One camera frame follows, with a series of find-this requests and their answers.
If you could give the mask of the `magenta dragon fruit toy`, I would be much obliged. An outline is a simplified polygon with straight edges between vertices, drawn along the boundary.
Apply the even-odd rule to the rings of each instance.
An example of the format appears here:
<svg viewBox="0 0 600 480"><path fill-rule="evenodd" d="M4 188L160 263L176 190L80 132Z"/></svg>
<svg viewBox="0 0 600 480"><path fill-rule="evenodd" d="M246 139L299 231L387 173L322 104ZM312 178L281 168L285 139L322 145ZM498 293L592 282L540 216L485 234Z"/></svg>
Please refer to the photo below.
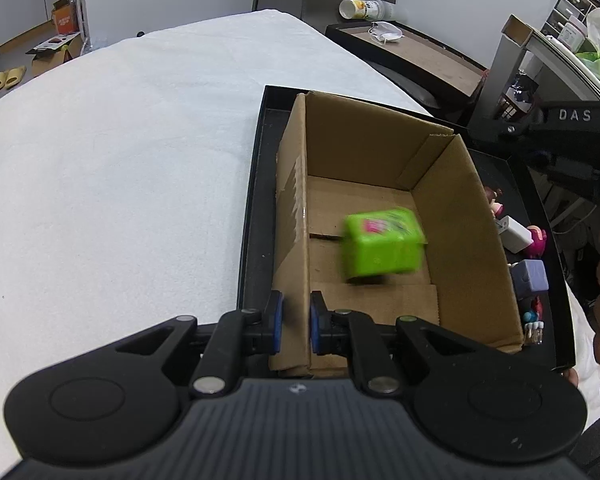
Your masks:
<svg viewBox="0 0 600 480"><path fill-rule="evenodd" d="M531 244L524 248L524 253L529 259L539 259L545 252L547 235L538 226L528 226L531 235Z"/></svg>

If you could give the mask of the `yellow slipper right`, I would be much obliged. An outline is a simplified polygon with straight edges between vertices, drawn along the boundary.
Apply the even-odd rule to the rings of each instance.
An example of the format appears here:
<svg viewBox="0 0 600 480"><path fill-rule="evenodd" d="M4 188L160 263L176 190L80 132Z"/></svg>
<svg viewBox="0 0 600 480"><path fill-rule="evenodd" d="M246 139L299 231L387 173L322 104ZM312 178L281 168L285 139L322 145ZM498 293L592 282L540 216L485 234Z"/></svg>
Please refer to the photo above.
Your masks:
<svg viewBox="0 0 600 480"><path fill-rule="evenodd" d="M12 68L6 74L4 88L6 90L10 90L11 88L14 88L17 84L20 84L20 82L23 80L24 75L26 74L26 71L27 67L23 65Z"/></svg>

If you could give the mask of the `green tissue pack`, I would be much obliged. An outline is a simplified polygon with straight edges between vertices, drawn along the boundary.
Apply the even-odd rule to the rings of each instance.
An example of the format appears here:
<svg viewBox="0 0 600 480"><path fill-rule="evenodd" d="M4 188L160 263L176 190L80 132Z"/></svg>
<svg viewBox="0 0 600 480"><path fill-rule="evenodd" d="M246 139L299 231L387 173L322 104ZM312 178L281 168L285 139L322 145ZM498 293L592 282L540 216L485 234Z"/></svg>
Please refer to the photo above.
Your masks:
<svg viewBox="0 0 600 480"><path fill-rule="evenodd" d="M582 63L600 81L600 8L592 10L585 19L586 37L584 45L588 50L577 53Z"/></svg>

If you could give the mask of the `small blue red figurine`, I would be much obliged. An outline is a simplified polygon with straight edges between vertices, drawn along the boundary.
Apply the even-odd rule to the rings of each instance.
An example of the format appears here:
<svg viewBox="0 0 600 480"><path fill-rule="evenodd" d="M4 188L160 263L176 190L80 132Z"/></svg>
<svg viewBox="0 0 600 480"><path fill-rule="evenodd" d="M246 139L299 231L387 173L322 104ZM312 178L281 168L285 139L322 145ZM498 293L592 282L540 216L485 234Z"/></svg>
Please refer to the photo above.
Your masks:
<svg viewBox="0 0 600 480"><path fill-rule="evenodd" d="M544 308L539 296L533 297L521 315L524 345L538 346L544 336Z"/></svg>

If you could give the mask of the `grey drawer organizer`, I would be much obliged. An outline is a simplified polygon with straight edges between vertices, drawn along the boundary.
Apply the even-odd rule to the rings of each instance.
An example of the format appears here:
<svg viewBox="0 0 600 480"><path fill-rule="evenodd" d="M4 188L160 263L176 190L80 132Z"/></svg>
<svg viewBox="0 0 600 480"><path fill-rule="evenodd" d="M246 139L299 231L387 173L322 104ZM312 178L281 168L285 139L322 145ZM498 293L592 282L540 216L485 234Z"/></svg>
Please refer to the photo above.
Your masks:
<svg viewBox="0 0 600 480"><path fill-rule="evenodd" d="M588 41L586 18L595 9L600 9L600 3L596 0L556 0L541 32L545 36L558 38L565 27L569 32L577 29L583 37L583 47L592 50L592 44Z"/></svg>

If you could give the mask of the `black shallow tray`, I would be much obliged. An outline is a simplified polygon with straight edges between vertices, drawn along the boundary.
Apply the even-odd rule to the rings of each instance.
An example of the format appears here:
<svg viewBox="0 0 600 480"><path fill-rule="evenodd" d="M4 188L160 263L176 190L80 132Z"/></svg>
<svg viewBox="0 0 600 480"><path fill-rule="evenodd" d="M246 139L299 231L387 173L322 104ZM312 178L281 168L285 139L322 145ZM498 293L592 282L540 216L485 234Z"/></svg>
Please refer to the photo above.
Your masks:
<svg viewBox="0 0 600 480"><path fill-rule="evenodd" d="M304 91L298 88L265 86L250 166L237 305L261 307L273 288L275 246L276 154L294 101ZM468 144L468 152L480 180L494 183L505 192L505 210L517 220L527 220L547 231L544 262L550 290L543 300L545 321L543 343L522 352L530 362L562 372L576 365L573 322L559 257L550 222L532 180L529 168L492 143L480 141L474 130L431 117L430 122L448 126Z"/></svg>

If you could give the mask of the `white charger block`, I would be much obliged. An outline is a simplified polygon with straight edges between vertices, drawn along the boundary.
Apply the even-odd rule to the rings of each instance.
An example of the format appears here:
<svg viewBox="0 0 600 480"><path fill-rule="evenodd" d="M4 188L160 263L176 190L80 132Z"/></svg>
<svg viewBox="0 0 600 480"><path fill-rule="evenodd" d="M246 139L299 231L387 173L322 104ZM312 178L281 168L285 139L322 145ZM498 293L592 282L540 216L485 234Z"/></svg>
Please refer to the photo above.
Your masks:
<svg viewBox="0 0 600 480"><path fill-rule="evenodd" d="M533 243L531 231L512 217L496 219L495 223L501 242L509 252L518 254Z"/></svg>

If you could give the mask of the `brown-haired doll figurine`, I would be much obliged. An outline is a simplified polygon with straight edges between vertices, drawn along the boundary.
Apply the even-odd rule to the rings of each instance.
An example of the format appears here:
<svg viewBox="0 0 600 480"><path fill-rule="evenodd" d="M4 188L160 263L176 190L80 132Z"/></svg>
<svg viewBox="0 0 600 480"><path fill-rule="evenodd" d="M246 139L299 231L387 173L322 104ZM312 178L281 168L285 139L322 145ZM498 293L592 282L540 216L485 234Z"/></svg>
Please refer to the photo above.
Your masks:
<svg viewBox="0 0 600 480"><path fill-rule="evenodd" d="M485 185L483 189L493 217L495 219L501 218L504 214L504 205L501 203L503 191L500 188L491 188L487 185Z"/></svg>

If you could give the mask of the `orange box on floor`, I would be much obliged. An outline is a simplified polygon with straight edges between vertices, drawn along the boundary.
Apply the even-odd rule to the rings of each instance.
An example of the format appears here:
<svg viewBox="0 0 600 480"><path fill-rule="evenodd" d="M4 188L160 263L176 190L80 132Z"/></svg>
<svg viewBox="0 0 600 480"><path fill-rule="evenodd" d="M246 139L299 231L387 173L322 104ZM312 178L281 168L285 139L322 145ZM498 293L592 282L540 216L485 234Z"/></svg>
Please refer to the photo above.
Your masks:
<svg viewBox="0 0 600 480"><path fill-rule="evenodd" d="M58 35L70 35L79 30L76 24L76 10L70 0L55 1L52 17Z"/></svg>

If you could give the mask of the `brown cardboard box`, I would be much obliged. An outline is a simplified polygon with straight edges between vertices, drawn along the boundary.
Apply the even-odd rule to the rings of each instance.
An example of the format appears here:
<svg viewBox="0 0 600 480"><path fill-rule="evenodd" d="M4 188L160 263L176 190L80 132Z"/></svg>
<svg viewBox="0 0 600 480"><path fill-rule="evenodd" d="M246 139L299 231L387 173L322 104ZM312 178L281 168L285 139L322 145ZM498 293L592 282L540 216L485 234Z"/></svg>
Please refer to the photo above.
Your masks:
<svg viewBox="0 0 600 480"><path fill-rule="evenodd" d="M522 346L503 245L452 127L376 104L299 94L276 154L274 287L285 374L338 375L311 344L310 296L378 324L414 315L492 348Z"/></svg>

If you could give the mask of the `green cube toy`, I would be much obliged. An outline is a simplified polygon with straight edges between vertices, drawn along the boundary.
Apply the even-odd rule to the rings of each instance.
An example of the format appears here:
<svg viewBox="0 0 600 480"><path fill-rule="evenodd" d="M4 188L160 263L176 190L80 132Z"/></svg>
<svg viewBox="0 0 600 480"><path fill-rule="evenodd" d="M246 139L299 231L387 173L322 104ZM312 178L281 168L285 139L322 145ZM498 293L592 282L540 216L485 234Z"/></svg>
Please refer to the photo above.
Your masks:
<svg viewBox="0 0 600 480"><path fill-rule="evenodd" d="M393 208L349 214L342 222L341 255L347 280L417 272L427 244L414 211Z"/></svg>

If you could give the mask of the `black tray with cardboard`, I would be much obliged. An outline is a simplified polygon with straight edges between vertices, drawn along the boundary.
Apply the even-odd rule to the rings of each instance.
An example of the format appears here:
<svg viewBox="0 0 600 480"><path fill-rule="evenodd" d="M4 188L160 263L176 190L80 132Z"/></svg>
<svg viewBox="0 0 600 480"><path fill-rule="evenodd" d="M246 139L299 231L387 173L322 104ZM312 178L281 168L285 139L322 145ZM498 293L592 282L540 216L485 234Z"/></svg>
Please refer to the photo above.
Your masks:
<svg viewBox="0 0 600 480"><path fill-rule="evenodd" d="M400 24L403 37L382 44L361 21L332 24L325 36L372 66L434 117L467 125L488 70L462 52Z"/></svg>

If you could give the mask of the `paper cup stack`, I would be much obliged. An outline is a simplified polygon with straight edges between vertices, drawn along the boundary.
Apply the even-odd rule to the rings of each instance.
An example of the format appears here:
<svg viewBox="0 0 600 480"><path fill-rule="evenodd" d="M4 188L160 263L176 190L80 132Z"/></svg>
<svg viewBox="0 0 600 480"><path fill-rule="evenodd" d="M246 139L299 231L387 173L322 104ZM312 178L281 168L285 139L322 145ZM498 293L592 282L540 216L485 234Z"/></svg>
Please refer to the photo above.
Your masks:
<svg viewBox="0 0 600 480"><path fill-rule="evenodd" d="M342 0L338 12L345 20L393 21L396 6L385 0Z"/></svg>

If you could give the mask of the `cardboard box on floor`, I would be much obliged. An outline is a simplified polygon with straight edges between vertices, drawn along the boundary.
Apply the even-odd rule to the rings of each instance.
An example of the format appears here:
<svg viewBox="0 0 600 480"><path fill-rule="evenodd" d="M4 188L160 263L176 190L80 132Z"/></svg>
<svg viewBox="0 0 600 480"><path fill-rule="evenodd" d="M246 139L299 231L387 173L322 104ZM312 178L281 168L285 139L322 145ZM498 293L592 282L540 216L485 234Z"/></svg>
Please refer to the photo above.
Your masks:
<svg viewBox="0 0 600 480"><path fill-rule="evenodd" d="M82 48L83 39L79 32L48 38L27 52L27 55L32 56L32 76L40 76L57 66L78 58Z"/></svg>

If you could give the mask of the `purple cube toy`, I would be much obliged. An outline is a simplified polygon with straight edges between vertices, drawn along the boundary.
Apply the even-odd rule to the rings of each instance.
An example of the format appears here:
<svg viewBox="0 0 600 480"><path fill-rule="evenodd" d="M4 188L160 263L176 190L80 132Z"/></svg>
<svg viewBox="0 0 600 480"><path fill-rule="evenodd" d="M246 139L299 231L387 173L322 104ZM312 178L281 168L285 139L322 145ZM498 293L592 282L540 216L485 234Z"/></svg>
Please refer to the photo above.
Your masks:
<svg viewBox="0 0 600 480"><path fill-rule="evenodd" d="M542 294L550 289L542 260L524 259L509 266L517 299Z"/></svg>

